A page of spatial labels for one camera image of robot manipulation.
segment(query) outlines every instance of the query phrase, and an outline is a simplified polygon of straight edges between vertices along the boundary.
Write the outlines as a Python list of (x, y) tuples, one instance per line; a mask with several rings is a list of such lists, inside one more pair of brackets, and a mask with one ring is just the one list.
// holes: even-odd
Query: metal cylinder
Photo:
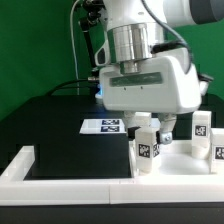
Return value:
[(151, 47), (164, 42), (163, 29), (156, 23), (140, 23), (108, 31), (112, 63), (121, 63), (121, 73), (139, 72), (139, 60), (151, 58)]

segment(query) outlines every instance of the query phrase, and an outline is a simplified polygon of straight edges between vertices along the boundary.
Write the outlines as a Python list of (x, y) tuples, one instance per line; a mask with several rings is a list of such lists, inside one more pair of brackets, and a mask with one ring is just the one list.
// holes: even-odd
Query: black tabletop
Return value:
[(126, 134), (79, 134), (84, 119), (120, 117), (88, 96), (32, 98), (0, 123), (0, 167), (34, 145), (26, 180), (130, 177)]

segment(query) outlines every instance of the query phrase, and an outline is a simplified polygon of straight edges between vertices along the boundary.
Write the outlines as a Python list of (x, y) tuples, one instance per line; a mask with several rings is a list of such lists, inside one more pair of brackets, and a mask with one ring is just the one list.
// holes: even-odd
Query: white plastic housing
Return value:
[[(108, 13), (107, 31), (130, 24), (155, 22), (145, 10), (141, 1), (136, 0), (104, 0)], [(153, 13), (163, 22), (163, 0), (146, 0)]]
[(163, 9), (168, 25), (172, 27), (195, 25), (190, 0), (164, 0)]
[(119, 67), (101, 69), (103, 102), (108, 110), (182, 114), (200, 106), (201, 94), (194, 65), (186, 75), (176, 57), (164, 56), (141, 62), (141, 69), (143, 74), (160, 73), (162, 82), (112, 86), (112, 78), (122, 77)]

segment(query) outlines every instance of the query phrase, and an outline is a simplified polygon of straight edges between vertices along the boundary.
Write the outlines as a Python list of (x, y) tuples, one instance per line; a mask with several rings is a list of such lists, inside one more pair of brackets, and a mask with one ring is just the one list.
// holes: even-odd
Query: black cable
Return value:
[(191, 69), (191, 62), (192, 62), (192, 53), (191, 53), (191, 49), (188, 45), (188, 43), (185, 41), (185, 39), (179, 34), (177, 33), (174, 29), (172, 29), (170, 26), (168, 26), (166, 23), (162, 22), (152, 11), (151, 9), (148, 7), (148, 5), (146, 4), (145, 0), (141, 0), (145, 10), (149, 13), (149, 15), (166, 31), (168, 31), (169, 33), (171, 33), (174, 37), (176, 37), (178, 39), (177, 41), (177, 45), (181, 45), (184, 46), (187, 51), (188, 51), (188, 56), (189, 56), (189, 65), (187, 70), (185, 71), (185, 74), (187, 74), (190, 69)]
[(58, 89), (60, 89), (60, 88), (62, 88), (64, 86), (67, 86), (67, 85), (70, 85), (70, 84), (74, 84), (74, 83), (80, 83), (80, 82), (88, 82), (88, 79), (71, 80), (71, 81), (68, 81), (68, 82), (61, 83), (61, 84), (55, 86), (50, 91), (48, 91), (45, 95), (46, 96), (51, 96), (55, 91), (57, 91)]

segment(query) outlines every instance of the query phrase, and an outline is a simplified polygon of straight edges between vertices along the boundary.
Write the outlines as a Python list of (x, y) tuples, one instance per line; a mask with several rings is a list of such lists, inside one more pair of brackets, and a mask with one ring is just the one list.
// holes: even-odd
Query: white block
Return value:
[(153, 128), (140, 128), (135, 132), (137, 169), (149, 173), (161, 165), (160, 149)]
[(135, 123), (136, 126), (148, 127), (151, 123), (151, 113), (136, 112)]
[(210, 111), (195, 111), (192, 119), (192, 157), (207, 159), (210, 149)]
[(205, 140), (210, 138), (211, 129), (210, 111), (195, 111), (192, 119), (192, 140)]
[(213, 145), (224, 145), (224, 128), (212, 128), (211, 141)]
[(224, 174), (224, 129), (211, 130), (210, 172)]
[(148, 127), (151, 124), (151, 113), (125, 111), (123, 121), (126, 128)]

